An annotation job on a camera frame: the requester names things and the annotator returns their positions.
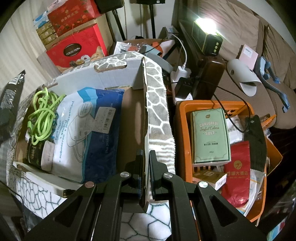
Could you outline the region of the red paper packet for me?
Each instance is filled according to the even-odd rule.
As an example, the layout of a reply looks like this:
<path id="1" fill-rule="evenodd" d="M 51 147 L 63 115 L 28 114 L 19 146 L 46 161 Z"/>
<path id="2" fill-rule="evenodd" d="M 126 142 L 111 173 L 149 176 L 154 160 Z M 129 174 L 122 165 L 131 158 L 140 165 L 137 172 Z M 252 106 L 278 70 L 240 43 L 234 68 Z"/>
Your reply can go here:
<path id="1" fill-rule="evenodd" d="M 227 174 L 222 196 L 234 207 L 244 206 L 249 199 L 250 147 L 248 141 L 231 145 L 231 162 L 224 165 Z"/>

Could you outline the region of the grey white patterned blanket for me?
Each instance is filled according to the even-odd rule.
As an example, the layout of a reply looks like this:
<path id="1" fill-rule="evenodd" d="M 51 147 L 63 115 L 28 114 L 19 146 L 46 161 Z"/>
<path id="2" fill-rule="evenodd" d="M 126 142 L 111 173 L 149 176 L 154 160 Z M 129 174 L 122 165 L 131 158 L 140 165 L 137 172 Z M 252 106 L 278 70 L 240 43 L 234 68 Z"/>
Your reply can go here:
<path id="1" fill-rule="evenodd" d="M 175 171 L 175 140 L 171 132 L 166 88 L 161 67 L 151 58 L 138 52 L 111 55 L 69 70 L 46 83 L 56 94 L 68 94 L 86 85 L 100 89 L 116 87 L 145 88 L 147 112 L 146 147 L 154 150 L 158 160 Z M 14 134 L 7 145 L 6 180 L 25 202 L 25 207 L 40 218 L 45 218 L 64 202 L 63 191 L 74 184 L 51 174 L 42 174 L 23 165 L 17 158 L 17 145 L 24 137 L 22 128 L 33 96 L 28 95 L 18 108 Z M 171 234 L 169 203 L 153 201 L 147 194 L 148 210 L 124 213 L 120 231 L 121 240 L 164 240 Z"/>

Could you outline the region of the red Collection gift bag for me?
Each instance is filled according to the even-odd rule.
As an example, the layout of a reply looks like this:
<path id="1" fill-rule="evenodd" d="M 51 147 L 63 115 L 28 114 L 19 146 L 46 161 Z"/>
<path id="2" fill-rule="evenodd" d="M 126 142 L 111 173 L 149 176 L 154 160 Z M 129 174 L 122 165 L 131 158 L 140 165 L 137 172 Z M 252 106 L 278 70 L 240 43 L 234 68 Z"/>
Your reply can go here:
<path id="1" fill-rule="evenodd" d="M 47 50 L 46 53 L 62 73 L 108 55 L 97 24 L 69 35 Z"/>

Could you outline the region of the black stand pole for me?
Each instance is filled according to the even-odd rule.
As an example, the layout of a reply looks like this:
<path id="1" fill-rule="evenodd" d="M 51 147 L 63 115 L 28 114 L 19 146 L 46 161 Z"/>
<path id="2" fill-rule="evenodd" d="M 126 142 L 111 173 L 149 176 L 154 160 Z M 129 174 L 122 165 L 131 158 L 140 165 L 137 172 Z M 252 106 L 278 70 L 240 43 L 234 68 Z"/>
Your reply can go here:
<path id="1" fill-rule="evenodd" d="M 118 30 L 120 32 L 121 38 L 123 41 L 126 41 L 126 37 L 123 32 L 123 28 L 117 12 L 117 9 L 124 7 L 125 2 L 123 0 L 94 0 L 94 2 L 96 3 L 100 14 L 105 14 L 109 11 L 112 12 L 115 18 L 116 24 L 118 26 Z"/>
<path id="2" fill-rule="evenodd" d="M 148 21 L 150 22 L 152 38 L 156 38 L 155 15 L 156 5 L 165 4 L 166 1 L 128 1 L 130 3 L 131 16 L 137 26 L 140 26 L 140 35 L 148 37 Z"/>

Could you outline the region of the left black stand pole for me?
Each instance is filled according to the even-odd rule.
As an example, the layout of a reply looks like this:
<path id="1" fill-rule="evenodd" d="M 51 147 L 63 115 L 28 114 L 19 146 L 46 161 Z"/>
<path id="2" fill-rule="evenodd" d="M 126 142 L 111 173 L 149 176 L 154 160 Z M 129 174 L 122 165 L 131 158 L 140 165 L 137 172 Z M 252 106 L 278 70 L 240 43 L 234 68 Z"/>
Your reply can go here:
<path id="1" fill-rule="evenodd" d="M 117 9 L 124 7 L 125 2 L 123 0 L 94 0 L 94 2 L 96 3 L 100 14 L 105 14 L 109 11 L 112 12 L 115 18 L 116 24 L 118 26 L 118 30 L 120 32 L 121 38 L 123 41 L 126 41 L 126 37 L 123 32 L 123 28 L 117 12 Z"/>

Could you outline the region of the pink small box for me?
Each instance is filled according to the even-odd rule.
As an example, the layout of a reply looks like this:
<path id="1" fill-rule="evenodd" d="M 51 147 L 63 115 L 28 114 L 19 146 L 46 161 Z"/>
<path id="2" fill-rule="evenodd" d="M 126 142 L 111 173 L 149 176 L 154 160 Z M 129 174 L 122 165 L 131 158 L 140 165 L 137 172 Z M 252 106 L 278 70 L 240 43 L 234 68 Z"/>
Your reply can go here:
<path id="1" fill-rule="evenodd" d="M 244 44 L 239 52 L 238 59 L 244 63 L 250 70 L 254 69 L 258 58 L 258 53 Z"/>

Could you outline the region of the orange plastic basket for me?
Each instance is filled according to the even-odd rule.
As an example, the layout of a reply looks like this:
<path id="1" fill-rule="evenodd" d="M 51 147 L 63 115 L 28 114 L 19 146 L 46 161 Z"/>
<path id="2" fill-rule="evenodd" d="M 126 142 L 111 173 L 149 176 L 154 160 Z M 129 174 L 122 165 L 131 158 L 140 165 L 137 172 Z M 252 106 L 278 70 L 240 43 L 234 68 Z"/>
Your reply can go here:
<path id="1" fill-rule="evenodd" d="M 222 101 L 223 107 L 228 114 L 236 115 L 248 115 L 248 108 L 243 101 Z M 222 108 L 218 101 L 214 100 L 186 100 L 178 101 L 176 107 L 176 128 L 177 128 L 177 141 L 179 148 L 179 159 L 176 161 L 176 170 L 180 173 L 180 176 L 187 182 L 193 182 L 194 164 L 192 161 L 192 148 L 191 148 L 191 128 L 190 128 L 190 116 L 193 111 L 207 110 Z M 269 138 L 265 138 L 267 146 L 267 157 L 270 160 L 271 171 L 267 173 L 267 165 L 265 168 L 266 177 L 264 177 L 262 184 L 262 198 L 256 200 L 248 212 L 246 218 L 251 222 L 256 222 L 260 219 L 264 211 L 265 199 L 267 193 L 267 176 L 281 163 L 283 156 L 278 149 L 273 145 Z M 221 166 L 226 164 L 226 161 L 209 162 L 209 164 L 199 163 L 197 167 L 205 166 Z"/>

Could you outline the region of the small white beige box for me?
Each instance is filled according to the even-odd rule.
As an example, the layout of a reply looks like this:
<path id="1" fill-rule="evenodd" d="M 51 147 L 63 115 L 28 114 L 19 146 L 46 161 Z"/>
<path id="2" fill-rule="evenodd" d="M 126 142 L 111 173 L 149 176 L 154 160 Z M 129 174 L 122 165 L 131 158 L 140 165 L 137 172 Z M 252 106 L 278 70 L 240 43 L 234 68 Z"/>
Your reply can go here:
<path id="1" fill-rule="evenodd" d="M 226 183 L 226 178 L 226 173 L 201 170 L 193 174 L 193 183 L 205 181 L 217 191 Z"/>

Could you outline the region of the cardboard box with white outside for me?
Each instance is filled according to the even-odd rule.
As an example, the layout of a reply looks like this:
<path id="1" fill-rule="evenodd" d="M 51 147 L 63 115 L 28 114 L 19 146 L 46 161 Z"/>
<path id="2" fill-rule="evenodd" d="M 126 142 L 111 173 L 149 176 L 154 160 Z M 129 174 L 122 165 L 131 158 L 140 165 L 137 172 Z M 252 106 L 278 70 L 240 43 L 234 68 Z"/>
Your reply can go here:
<path id="1" fill-rule="evenodd" d="M 19 109 L 13 165 L 66 198 L 102 183 L 148 152 L 147 60 L 114 55 L 80 66 L 33 92 Z"/>

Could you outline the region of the black power adapter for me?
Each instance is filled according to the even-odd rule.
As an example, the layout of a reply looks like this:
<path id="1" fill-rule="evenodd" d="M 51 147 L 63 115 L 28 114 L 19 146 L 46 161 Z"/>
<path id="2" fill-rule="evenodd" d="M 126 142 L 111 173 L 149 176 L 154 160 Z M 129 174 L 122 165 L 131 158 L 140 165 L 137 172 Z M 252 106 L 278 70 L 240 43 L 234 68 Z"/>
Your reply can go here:
<path id="1" fill-rule="evenodd" d="M 186 99 L 191 93 L 193 88 L 193 82 L 191 78 L 181 77 L 175 87 L 175 97 Z"/>

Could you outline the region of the green Colorful Soft box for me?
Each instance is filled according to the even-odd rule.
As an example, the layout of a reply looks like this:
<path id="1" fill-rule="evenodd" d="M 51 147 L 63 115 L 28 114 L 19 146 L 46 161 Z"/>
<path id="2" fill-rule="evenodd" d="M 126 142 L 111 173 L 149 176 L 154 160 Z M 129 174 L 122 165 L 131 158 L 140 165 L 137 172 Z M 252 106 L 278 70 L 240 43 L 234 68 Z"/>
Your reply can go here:
<path id="1" fill-rule="evenodd" d="M 193 111 L 190 119 L 192 165 L 221 166 L 229 163 L 230 141 L 223 109 Z"/>

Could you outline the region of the white power strip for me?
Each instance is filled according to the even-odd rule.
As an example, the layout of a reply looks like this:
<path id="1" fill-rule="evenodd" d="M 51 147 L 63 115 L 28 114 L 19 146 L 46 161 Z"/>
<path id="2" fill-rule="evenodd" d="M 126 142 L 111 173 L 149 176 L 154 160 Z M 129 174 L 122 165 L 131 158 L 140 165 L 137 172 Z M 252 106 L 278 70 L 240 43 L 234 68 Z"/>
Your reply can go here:
<path id="1" fill-rule="evenodd" d="M 178 66 L 177 71 L 171 72 L 171 91 L 174 105 L 181 101 L 193 100 L 192 84 L 189 82 L 190 74 L 190 69 L 181 66 Z"/>

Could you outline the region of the grey slipper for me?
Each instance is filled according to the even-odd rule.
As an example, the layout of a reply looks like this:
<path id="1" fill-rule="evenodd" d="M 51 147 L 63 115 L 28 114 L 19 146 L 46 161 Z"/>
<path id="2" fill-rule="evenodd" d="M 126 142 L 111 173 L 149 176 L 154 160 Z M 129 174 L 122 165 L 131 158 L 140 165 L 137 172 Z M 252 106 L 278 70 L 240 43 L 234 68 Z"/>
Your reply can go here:
<path id="1" fill-rule="evenodd" d="M 261 81 L 257 75 L 239 59 L 227 63 L 227 71 L 235 84 L 249 97 L 255 96 Z"/>

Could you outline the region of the red floral gift box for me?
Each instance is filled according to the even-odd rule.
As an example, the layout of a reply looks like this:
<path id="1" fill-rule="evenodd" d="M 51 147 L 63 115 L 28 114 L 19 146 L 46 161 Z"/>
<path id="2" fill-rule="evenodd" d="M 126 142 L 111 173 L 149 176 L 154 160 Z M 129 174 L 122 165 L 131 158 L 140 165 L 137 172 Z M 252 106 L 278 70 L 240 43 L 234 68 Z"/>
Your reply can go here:
<path id="1" fill-rule="evenodd" d="M 58 37 L 100 16 L 95 1 L 69 0 L 48 13 Z"/>

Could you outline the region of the black flat sleeve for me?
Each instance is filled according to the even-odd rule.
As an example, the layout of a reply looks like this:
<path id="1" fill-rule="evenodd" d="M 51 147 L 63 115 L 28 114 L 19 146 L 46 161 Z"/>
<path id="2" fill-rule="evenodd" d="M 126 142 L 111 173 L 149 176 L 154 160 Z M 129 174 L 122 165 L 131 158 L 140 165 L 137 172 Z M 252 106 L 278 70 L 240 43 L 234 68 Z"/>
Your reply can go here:
<path id="1" fill-rule="evenodd" d="M 265 136 L 258 115 L 246 117 L 245 121 L 249 124 L 244 134 L 244 140 L 249 142 L 250 150 L 250 168 L 264 172 L 267 146 Z"/>

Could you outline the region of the dark brown bedside cabinet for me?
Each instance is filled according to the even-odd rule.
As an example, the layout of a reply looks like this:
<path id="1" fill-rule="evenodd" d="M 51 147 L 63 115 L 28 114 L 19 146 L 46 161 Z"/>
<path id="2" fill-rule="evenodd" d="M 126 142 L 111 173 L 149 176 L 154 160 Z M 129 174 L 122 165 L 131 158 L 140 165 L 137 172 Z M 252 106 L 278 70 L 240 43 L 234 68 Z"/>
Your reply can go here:
<path id="1" fill-rule="evenodd" d="M 188 56 L 186 66 L 192 72 L 192 97 L 194 100 L 210 100 L 219 85 L 226 63 L 220 55 L 206 56 L 201 52 L 192 37 L 192 25 L 188 21 L 179 20 L 179 27 Z"/>

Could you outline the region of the white blue mask bag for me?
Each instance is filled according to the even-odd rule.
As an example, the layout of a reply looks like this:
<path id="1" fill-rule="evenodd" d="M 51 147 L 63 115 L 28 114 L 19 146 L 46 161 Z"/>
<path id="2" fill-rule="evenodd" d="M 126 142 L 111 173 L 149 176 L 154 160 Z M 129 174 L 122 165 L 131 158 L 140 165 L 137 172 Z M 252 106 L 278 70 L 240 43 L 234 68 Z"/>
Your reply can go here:
<path id="1" fill-rule="evenodd" d="M 74 182 L 105 182 L 116 171 L 123 89 L 85 87 L 57 108 L 51 173 Z"/>

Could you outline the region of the gold boxes stack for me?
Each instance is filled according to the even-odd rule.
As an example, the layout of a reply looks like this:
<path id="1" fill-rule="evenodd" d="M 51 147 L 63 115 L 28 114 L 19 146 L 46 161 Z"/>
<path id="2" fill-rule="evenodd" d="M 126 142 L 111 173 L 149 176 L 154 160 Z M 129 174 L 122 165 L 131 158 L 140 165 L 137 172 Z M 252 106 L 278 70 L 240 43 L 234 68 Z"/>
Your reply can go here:
<path id="1" fill-rule="evenodd" d="M 50 44 L 57 38 L 56 31 L 50 22 L 44 23 L 36 29 L 36 32 L 44 46 Z"/>

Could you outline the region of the black foil pouch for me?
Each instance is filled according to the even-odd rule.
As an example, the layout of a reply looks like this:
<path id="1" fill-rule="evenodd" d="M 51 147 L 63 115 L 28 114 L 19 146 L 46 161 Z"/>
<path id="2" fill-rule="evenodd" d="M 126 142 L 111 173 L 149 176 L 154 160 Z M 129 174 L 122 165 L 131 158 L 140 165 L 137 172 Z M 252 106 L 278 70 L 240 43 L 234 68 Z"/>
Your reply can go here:
<path id="1" fill-rule="evenodd" d="M 6 84 L 1 92 L 1 144 L 11 137 L 14 129 L 23 85 L 25 83 L 25 74 L 25 70 L 20 72 Z"/>

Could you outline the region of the right black stand pole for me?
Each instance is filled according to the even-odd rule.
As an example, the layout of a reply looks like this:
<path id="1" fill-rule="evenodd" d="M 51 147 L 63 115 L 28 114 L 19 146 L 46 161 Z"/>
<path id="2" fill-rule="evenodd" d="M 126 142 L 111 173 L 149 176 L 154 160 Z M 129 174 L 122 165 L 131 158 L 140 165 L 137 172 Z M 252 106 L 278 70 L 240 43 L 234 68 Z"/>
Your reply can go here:
<path id="1" fill-rule="evenodd" d="M 128 1 L 130 3 L 131 16 L 137 26 L 140 26 L 140 35 L 148 37 L 148 21 L 150 22 L 152 38 L 156 38 L 155 15 L 156 5 L 165 4 L 166 1 Z"/>

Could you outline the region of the bright lamp radio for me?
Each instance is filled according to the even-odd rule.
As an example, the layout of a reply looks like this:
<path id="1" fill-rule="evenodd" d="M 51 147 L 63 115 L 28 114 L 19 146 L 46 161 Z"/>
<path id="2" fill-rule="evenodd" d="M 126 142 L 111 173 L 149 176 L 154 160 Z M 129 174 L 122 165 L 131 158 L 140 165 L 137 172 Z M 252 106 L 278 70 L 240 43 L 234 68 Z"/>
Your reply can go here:
<path id="1" fill-rule="evenodd" d="M 223 38 L 217 30 L 214 20 L 198 17 L 193 21 L 192 37 L 204 55 L 216 56 L 219 54 Z"/>

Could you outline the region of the clear bag with clutter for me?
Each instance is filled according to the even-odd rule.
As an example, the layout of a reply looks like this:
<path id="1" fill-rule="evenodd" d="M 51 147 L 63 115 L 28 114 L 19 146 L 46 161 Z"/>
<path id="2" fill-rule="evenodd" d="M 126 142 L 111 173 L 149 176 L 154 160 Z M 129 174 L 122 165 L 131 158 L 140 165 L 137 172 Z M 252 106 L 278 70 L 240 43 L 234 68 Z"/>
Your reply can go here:
<path id="1" fill-rule="evenodd" d="M 178 54 L 177 44 L 168 39 L 134 39 L 116 42 L 113 54 L 136 51 L 142 54 L 152 53 L 164 59 Z"/>

